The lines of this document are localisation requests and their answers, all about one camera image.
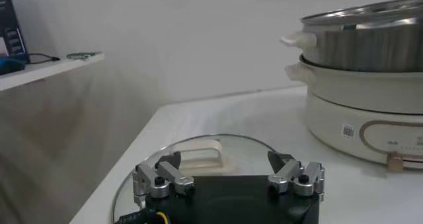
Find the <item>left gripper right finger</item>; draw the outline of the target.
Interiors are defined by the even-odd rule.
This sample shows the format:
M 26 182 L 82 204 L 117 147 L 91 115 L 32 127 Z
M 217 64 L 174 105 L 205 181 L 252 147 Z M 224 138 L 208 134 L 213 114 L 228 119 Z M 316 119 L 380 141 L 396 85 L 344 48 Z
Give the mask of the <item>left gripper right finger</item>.
M 275 151 L 268 152 L 273 174 L 268 176 L 268 185 L 278 194 L 292 191 L 295 195 L 308 198 L 325 196 L 325 168 L 321 163 L 303 165 L 292 155 Z

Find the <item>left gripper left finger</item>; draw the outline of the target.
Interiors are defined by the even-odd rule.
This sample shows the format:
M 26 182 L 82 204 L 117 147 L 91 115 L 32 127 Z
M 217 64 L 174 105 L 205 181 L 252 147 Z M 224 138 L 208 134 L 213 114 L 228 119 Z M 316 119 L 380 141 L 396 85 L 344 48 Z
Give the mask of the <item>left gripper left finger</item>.
M 167 198 L 171 188 L 177 195 L 192 196 L 195 193 L 194 178 L 179 170 L 180 162 L 181 154 L 177 151 L 162 156 L 152 167 L 146 161 L 136 165 L 132 171 L 134 202 L 142 206 L 147 196 L 158 200 Z

